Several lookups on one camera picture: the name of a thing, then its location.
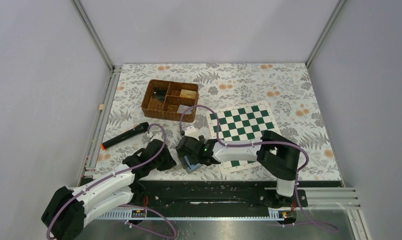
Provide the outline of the silver metal card holder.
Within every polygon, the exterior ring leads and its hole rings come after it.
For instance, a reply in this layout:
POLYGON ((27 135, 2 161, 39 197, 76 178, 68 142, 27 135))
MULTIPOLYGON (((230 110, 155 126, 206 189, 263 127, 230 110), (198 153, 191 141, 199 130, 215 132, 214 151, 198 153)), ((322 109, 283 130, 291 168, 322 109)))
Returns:
POLYGON ((195 170, 199 169, 200 167, 202 167, 203 165, 200 163, 196 163, 196 164, 190 163, 188 156, 185 155, 182 160, 182 166, 190 174, 190 173, 194 172, 195 170))

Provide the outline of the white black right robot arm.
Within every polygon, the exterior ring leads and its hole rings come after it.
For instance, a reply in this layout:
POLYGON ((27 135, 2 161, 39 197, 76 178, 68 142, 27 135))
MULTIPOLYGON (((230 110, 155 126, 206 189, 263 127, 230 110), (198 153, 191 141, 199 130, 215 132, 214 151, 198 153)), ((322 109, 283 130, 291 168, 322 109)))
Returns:
POLYGON ((295 185, 301 167, 300 154, 309 160, 307 152, 283 136, 265 131, 261 137, 251 140, 223 141, 200 140, 184 135, 176 147, 181 163, 190 171, 200 165, 210 166, 231 161, 260 163, 277 179, 275 198, 277 203, 288 206, 295 200, 295 185))

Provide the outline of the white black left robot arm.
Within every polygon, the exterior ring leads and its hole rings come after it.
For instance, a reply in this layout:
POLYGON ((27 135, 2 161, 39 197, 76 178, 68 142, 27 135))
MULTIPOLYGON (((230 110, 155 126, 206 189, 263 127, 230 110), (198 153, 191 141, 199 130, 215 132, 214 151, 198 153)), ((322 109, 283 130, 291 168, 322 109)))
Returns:
POLYGON ((99 179, 79 187, 59 188, 41 216, 47 239, 73 240, 91 221, 111 209, 127 203, 139 205, 144 193, 137 182, 152 170, 169 170, 175 165, 165 142, 153 139, 99 179))

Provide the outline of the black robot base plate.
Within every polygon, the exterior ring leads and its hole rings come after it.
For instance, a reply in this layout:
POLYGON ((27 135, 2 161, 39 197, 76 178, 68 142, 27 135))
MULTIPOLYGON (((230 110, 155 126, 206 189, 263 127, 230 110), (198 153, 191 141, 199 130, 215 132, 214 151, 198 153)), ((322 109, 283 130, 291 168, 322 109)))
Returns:
POLYGON ((139 180, 131 187, 131 205, 167 218, 267 217, 268 209, 308 206, 304 190, 297 196, 278 196, 276 181, 139 180))

